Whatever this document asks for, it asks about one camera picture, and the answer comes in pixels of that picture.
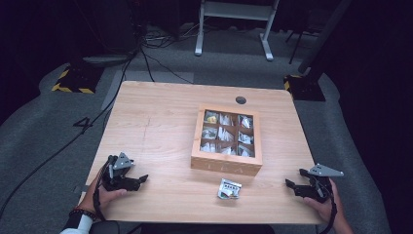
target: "black cable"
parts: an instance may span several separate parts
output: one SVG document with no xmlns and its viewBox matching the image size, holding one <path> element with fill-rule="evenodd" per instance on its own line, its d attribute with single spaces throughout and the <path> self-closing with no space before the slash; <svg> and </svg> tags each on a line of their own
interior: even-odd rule
<svg viewBox="0 0 413 234">
<path fill-rule="evenodd" d="M 107 123 L 106 123 L 106 121 L 107 121 L 107 117 L 109 116 L 109 113 L 110 112 L 112 112 L 112 108 L 110 108 L 109 110 L 107 110 L 107 113 L 106 113 L 106 115 L 104 116 L 104 119 L 103 119 L 103 127 L 102 127 L 102 133 L 104 133 L 104 130 L 106 129 L 106 125 L 107 125 Z"/>
<path fill-rule="evenodd" d="M 129 66 L 129 64 L 131 63 L 131 60 L 136 56 L 136 53 L 134 53 L 133 57 L 128 61 L 127 65 L 125 66 L 125 69 L 123 71 L 123 76 L 125 75 L 125 72 Z M 35 168 L 29 175 L 27 175 L 19 184 L 18 186 L 16 186 L 13 191 L 9 194 L 9 196 L 7 197 L 6 201 L 3 203 L 3 206 L 0 210 L 0 221 L 1 218 L 3 217 L 3 213 L 6 210 L 7 205 L 9 204 L 10 200 L 13 198 L 13 196 L 15 195 L 15 193 L 21 188 L 21 186 L 28 180 L 30 179 L 37 171 L 39 171 L 43 166 L 45 166 L 49 161 L 51 161 L 52 159 L 54 159 L 59 153 L 61 153 L 64 149 L 66 149 L 70 144 L 72 144 L 79 136 L 81 136 L 90 126 L 93 125 L 93 123 L 109 108 L 109 106 L 112 104 L 112 102 L 115 100 L 115 97 L 118 95 L 120 87 L 118 87 L 118 90 L 116 91 L 115 96 L 112 98 L 112 100 L 106 105 L 106 107 L 90 122 L 89 125 L 85 126 L 85 128 L 79 133 L 77 134 L 74 138 L 72 138 L 68 143 L 66 143 L 61 149 L 59 149 L 56 153 L 54 153 L 51 157 L 49 157 L 48 159 L 46 159 L 42 164 L 40 164 L 39 166 L 37 166 L 37 168 Z"/>
<path fill-rule="evenodd" d="M 324 189 L 325 192 L 327 192 L 328 197 L 331 200 L 330 220 L 328 221 L 327 227 L 325 227 L 325 229 L 322 232 L 320 232 L 320 234 L 327 234 L 333 227 L 334 219 L 335 219 L 335 216 L 337 215 L 337 205 L 334 202 L 334 194 L 332 192 L 330 193 L 330 191 L 323 184 L 319 183 L 319 185 L 322 189 Z"/>
<path fill-rule="evenodd" d="M 94 38 L 103 46 L 104 49 L 106 49 L 109 52 L 115 53 L 115 54 L 121 54 L 121 55 L 127 55 L 132 53 L 134 50 L 129 51 L 129 52 L 120 52 L 113 50 L 112 48 L 109 48 L 106 43 L 97 35 L 97 33 L 94 31 L 94 29 L 91 26 L 91 23 L 89 22 L 88 18 L 86 17 L 85 13 L 82 11 L 81 7 L 79 6 L 79 3 L 77 0 L 73 0 L 73 3 L 76 5 L 77 9 L 79 10 L 79 13 L 82 15 L 83 20 L 86 22 L 86 24 L 89 27 L 89 30 L 91 31 L 92 35 Z"/>
<path fill-rule="evenodd" d="M 189 32 L 191 32 L 193 29 L 197 28 L 198 26 L 199 26 L 199 23 L 197 23 L 195 26 L 191 27 L 190 29 L 186 30 L 186 32 L 183 33 L 182 35 L 179 35 L 179 36 L 178 36 L 178 38 L 185 37 L 184 39 L 178 39 L 178 40 L 170 41 L 168 44 L 167 44 L 167 42 L 168 42 L 170 39 L 173 39 L 172 36 L 170 36 L 170 35 L 162 35 L 162 33 L 159 32 L 159 31 L 151 31 L 151 33 L 152 33 L 152 32 L 158 32 L 159 35 L 158 35 L 158 36 L 151 36 L 151 37 L 149 37 L 149 38 L 148 38 L 148 35 L 146 35 L 146 36 L 143 38 L 145 43 L 143 43 L 142 45 L 143 45 L 144 47 L 146 47 L 146 48 L 149 48 L 149 49 L 166 48 L 166 47 L 170 46 L 170 45 L 173 44 L 173 43 L 182 42 L 182 41 L 188 40 L 188 39 L 191 38 L 191 37 L 197 36 L 198 34 L 193 34 L 193 35 L 190 35 L 190 36 L 187 36 L 187 34 L 188 34 Z M 148 40 L 149 40 L 149 39 L 156 39 L 156 38 L 163 38 L 162 41 L 161 41 L 161 43 L 160 43 L 159 45 L 154 45 L 154 44 L 148 43 Z"/>
<path fill-rule="evenodd" d="M 148 56 L 148 55 L 146 55 L 146 56 L 149 57 L 150 59 L 153 59 L 153 60 L 157 61 L 160 66 L 162 66 L 163 68 L 165 68 L 166 70 L 168 70 L 170 73 L 172 73 L 174 76 L 178 77 L 179 79 L 181 79 L 181 80 L 183 80 L 183 81 L 186 81 L 186 82 L 188 82 L 189 84 L 192 84 L 192 85 L 194 84 L 194 83 L 192 83 L 192 82 L 190 82 L 190 81 L 188 81 L 188 80 L 180 77 L 180 76 L 177 75 L 176 73 L 174 73 L 174 72 L 173 72 L 171 69 L 169 69 L 167 66 L 161 64 L 161 62 L 158 61 L 157 59 L 152 58 L 152 57 L 150 57 L 150 56 Z"/>
<path fill-rule="evenodd" d="M 135 232 L 137 229 L 142 227 L 142 223 L 140 223 L 139 225 L 137 225 L 136 227 L 134 227 L 131 231 L 129 231 L 127 234 L 132 234 L 133 232 Z"/>
<path fill-rule="evenodd" d="M 142 47 L 140 48 L 140 51 L 142 52 L 143 57 L 145 58 L 146 67 L 148 68 L 149 76 L 151 77 L 152 82 L 155 83 L 155 80 L 154 80 L 154 78 L 152 77 L 151 68 L 149 67 L 148 58 L 146 58 L 145 52 L 143 51 Z"/>
<path fill-rule="evenodd" d="M 77 134 L 74 138 L 72 138 L 68 143 L 66 143 L 60 150 L 58 150 L 56 153 L 54 153 L 51 157 L 49 157 L 46 161 L 44 161 L 42 164 L 40 164 L 39 166 L 37 166 L 37 168 L 35 168 L 29 175 L 27 175 L 20 183 L 18 186 L 15 187 L 15 189 L 13 189 L 13 191 L 10 193 L 9 197 L 6 199 L 6 201 L 4 202 L 1 210 L 0 210 L 0 220 L 3 217 L 3 213 L 6 210 L 6 206 L 9 204 L 10 200 L 12 199 L 12 197 L 15 195 L 15 193 L 19 190 L 19 188 L 21 188 L 21 186 L 31 177 L 33 176 L 37 171 L 39 171 L 39 169 L 41 169 L 43 166 L 45 166 L 49 161 L 51 161 L 52 159 L 54 159 L 59 153 L 61 153 L 61 151 L 63 151 L 65 148 L 67 148 L 71 143 L 73 143 L 80 135 L 83 134 L 84 131 L 82 131 L 81 133 Z"/>
<path fill-rule="evenodd" d="M 156 37 L 163 37 L 164 35 L 162 35 L 160 30 L 148 30 L 146 32 L 145 37 L 149 37 L 149 39 L 153 39 Z"/>
<path fill-rule="evenodd" d="M 106 221 L 106 218 L 104 217 L 101 209 L 100 209 L 100 198 L 99 198 L 99 187 L 100 187 L 100 182 L 103 178 L 103 175 L 106 171 L 107 166 L 111 163 L 111 158 L 112 156 L 109 156 L 108 160 L 106 161 L 106 163 L 103 165 L 103 167 L 100 169 L 100 174 L 99 177 L 97 179 L 96 182 L 96 186 L 94 187 L 94 195 L 93 195 L 93 199 L 94 199 L 94 211 L 96 212 L 96 215 L 100 218 L 100 220 L 102 221 Z"/>
</svg>

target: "gray carpet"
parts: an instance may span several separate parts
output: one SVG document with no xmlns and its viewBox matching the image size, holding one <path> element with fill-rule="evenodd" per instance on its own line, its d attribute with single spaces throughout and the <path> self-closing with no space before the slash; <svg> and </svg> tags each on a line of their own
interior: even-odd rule
<svg viewBox="0 0 413 234">
<path fill-rule="evenodd" d="M 299 48 L 293 64 L 289 65 L 296 36 L 285 44 L 286 33 L 272 32 L 269 43 L 275 59 L 268 62 L 257 39 L 262 31 L 211 31 L 205 36 L 201 57 L 194 56 L 196 38 L 145 52 L 194 84 L 283 89 L 283 76 L 298 73 L 297 67 L 308 49 Z M 311 45 L 313 41 L 303 38 L 303 44 Z M 156 81 L 185 83 L 174 75 L 166 75 L 169 71 L 156 61 L 150 58 L 148 61 Z M 81 132 L 81 128 L 72 127 L 75 122 L 84 117 L 93 119 L 100 113 L 119 84 L 122 69 L 122 65 L 106 68 L 93 95 L 52 92 L 64 67 L 65 64 L 45 76 L 39 86 L 41 96 L 16 111 L 0 127 L 2 204 L 30 172 Z M 145 74 L 144 58 L 138 54 L 128 67 L 127 79 L 150 82 Z M 337 178 L 336 183 L 356 233 L 391 233 L 381 194 L 343 120 L 339 94 L 327 76 L 323 75 L 319 83 L 326 102 L 294 101 L 315 162 L 345 172 L 345 177 Z M 76 188 L 85 183 L 89 173 L 104 130 L 105 114 L 20 188 L 0 220 L 0 233 L 60 231 L 68 212 L 78 202 Z M 121 224 L 122 233 L 135 225 Z M 315 233 L 311 225 L 274 224 L 273 227 L 278 234 Z"/>
</svg>

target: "item in compartment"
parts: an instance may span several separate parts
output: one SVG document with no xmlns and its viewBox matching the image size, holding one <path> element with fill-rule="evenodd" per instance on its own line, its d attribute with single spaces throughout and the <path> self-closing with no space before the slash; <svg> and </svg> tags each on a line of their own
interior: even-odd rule
<svg viewBox="0 0 413 234">
<path fill-rule="evenodd" d="M 232 147 L 221 148 L 221 154 L 237 155 L 237 152 Z"/>
<path fill-rule="evenodd" d="M 254 152 L 252 152 L 247 147 L 240 144 L 238 145 L 238 155 L 244 156 L 244 157 L 254 157 Z"/>
<path fill-rule="evenodd" d="M 219 114 L 219 124 L 234 126 L 234 121 L 232 120 L 231 115 L 228 115 L 228 114 L 222 115 L 222 113 L 220 113 Z"/>
<path fill-rule="evenodd" d="M 252 129 L 252 118 L 249 118 L 245 115 L 239 115 L 239 122 L 241 124 L 241 127 L 246 129 Z"/>
<path fill-rule="evenodd" d="M 222 178 L 218 189 L 218 197 L 220 199 L 238 199 L 240 198 L 240 183 Z"/>
<path fill-rule="evenodd" d="M 215 153 L 216 152 L 215 144 L 207 142 L 201 146 L 201 151 Z"/>
<path fill-rule="evenodd" d="M 210 124 L 216 124 L 218 119 L 218 114 L 212 111 L 207 111 L 204 122 Z"/>
<path fill-rule="evenodd" d="M 202 138 L 209 138 L 209 139 L 215 139 L 217 134 L 217 130 L 212 127 L 203 127 L 203 133 L 202 133 Z"/>
<path fill-rule="evenodd" d="M 218 138 L 224 141 L 234 141 L 234 136 L 222 127 L 219 127 Z"/>
<path fill-rule="evenodd" d="M 241 132 L 238 132 L 238 141 L 246 144 L 253 144 L 254 136 L 248 136 Z"/>
</svg>

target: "round hole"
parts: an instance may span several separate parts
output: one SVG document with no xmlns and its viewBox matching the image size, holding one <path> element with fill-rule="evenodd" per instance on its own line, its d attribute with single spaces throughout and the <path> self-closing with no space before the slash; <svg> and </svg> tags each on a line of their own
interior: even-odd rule
<svg viewBox="0 0 413 234">
<path fill-rule="evenodd" d="M 245 104 L 245 103 L 246 103 L 245 97 L 236 97 L 236 98 L 235 98 L 235 101 L 236 101 L 238 104 Z"/>
</svg>

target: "human hand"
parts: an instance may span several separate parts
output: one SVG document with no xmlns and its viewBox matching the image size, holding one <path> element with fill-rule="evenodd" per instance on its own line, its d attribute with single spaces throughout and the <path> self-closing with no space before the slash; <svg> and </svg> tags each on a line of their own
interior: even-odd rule
<svg viewBox="0 0 413 234">
<path fill-rule="evenodd" d="M 99 174 L 97 174 L 97 177 L 94 179 L 94 181 L 92 181 L 91 185 L 89 185 L 89 188 L 88 188 L 88 191 L 86 192 L 85 197 L 83 198 L 82 202 L 79 204 L 79 207 L 81 207 L 85 210 L 88 210 L 90 212 L 93 212 L 94 214 L 95 214 L 95 210 L 94 210 L 94 189 L 96 188 L 96 184 L 97 184 Z M 111 201 L 127 194 L 126 189 L 107 191 L 103 186 L 99 186 L 98 189 L 99 189 L 100 207 L 103 208 L 103 209 L 105 207 L 107 207 L 107 205 Z"/>
<path fill-rule="evenodd" d="M 352 234 L 353 230 L 350 224 L 347 222 L 345 216 L 344 216 L 344 210 L 343 210 L 343 204 L 341 203 L 340 196 L 338 194 L 338 189 L 334 181 L 331 179 L 331 187 L 333 190 L 333 195 L 334 195 L 334 203 L 336 204 L 337 207 L 337 215 L 335 216 L 334 219 L 334 224 L 333 228 L 336 231 L 337 234 Z M 321 217 L 322 220 L 325 222 L 330 221 L 331 218 L 331 200 L 328 199 L 324 203 L 320 203 L 317 200 L 314 200 L 309 197 L 305 197 L 304 203 L 316 210 L 319 213 L 319 216 Z"/>
</svg>

